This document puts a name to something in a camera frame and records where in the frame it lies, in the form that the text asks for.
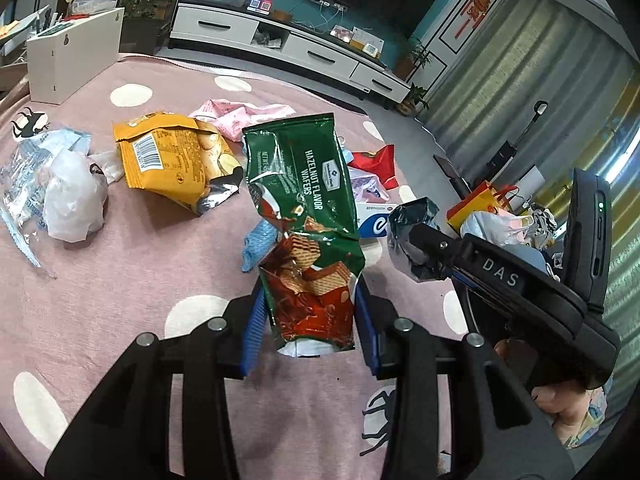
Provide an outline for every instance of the tissue box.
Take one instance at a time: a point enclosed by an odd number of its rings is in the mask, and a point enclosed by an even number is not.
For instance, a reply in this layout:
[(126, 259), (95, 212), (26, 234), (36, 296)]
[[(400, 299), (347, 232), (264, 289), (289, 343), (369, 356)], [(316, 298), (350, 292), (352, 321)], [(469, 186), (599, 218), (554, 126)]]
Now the tissue box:
[(124, 9), (63, 22), (27, 41), (31, 100), (62, 104), (118, 60)]
[(389, 214), (398, 204), (370, 204), (356, 202), (358, 234), (360, 238), (380, 238), (386, 236)]

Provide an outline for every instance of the crumpled dark plastic bag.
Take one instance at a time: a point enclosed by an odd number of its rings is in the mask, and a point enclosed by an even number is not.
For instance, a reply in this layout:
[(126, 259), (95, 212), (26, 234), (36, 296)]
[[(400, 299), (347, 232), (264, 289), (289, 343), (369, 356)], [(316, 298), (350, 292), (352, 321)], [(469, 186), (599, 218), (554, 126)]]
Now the crumpled dark plastic bag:
[(386, 244), (394, 267), (414, 282), (428, 282), (435, 277), (431, 272), (434, 262), (409, 241), (409, 232), (418, 224), (440, 230), (435, 222), (438, 206), (423, 197), (396, 207), (389, 215)]

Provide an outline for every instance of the silver screw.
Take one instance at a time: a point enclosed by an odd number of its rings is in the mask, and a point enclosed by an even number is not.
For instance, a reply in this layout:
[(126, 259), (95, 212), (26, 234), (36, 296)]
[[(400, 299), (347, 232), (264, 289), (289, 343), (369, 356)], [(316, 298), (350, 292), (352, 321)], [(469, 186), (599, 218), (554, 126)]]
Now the silver screw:
[(414, 322), (405, 317), (399, 317), (394, 321), (394, 327), (400, 332), (409, 332), (414, 327)]
[(479, 333), (472, 332), (471, 334), (466, 336), (466, 342), (471, 346), (480, 348), (484, 344), (484, 337), (482, 337)]
[(136, 343), (140, 346), (151, 346), (155, 339), (156, 338), (151, 332), (143, 332), (136, 338)]
[(220, 330), (226, 328), (226, 319), (223, 317), (214, 317), (212, 319), (209, 319), (207, 327), (209, 327), (209, 330), (219, 332)]

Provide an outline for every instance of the barcode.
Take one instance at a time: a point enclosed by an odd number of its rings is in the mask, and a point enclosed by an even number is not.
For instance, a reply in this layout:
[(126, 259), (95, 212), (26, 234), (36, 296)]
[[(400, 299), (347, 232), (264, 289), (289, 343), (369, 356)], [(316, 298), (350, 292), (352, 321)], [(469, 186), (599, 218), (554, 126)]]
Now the barcode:
[(136, 154), (140, 171), (147, 170), (164, 170), (160, 152), (156, 146), (156, 140), (153, 134), (146, 134), (138, 140), (131, 143), (133, 152)]

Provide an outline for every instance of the black drawer handle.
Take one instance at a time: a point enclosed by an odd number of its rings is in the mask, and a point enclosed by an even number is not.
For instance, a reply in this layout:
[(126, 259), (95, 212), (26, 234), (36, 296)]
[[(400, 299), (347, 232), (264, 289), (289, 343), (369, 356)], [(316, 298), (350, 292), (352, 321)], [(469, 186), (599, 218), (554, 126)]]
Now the black drawer handle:
[(335, 59), (329, 59), (328, 57), (320, 56), (320, 54), (316, 54), (315, 52), (311, 52), (310, 50), (306, 51), (307, 54), (313, 57), (317, 57), (318, 59), (322, 59), (322, 61), (326, 61), (327, 63), (335, 63)]
[(219, 28), (220, 30), (229, 30), (231, 25), (220, 25), (219, 23), (210, 23), (210, 22), (201, 22), (198, 20), (198, 23), (201, 25), (205, 25), (206, 27)]
[(387, 92), (392, 92), (394, 90), (393, 88), (389, 88), (387, 85), (383, 85), (380, 81), (376, 81), (375, 79), (372, 79), (371, 82), (375, 83), (380, 88), (384, 88)]

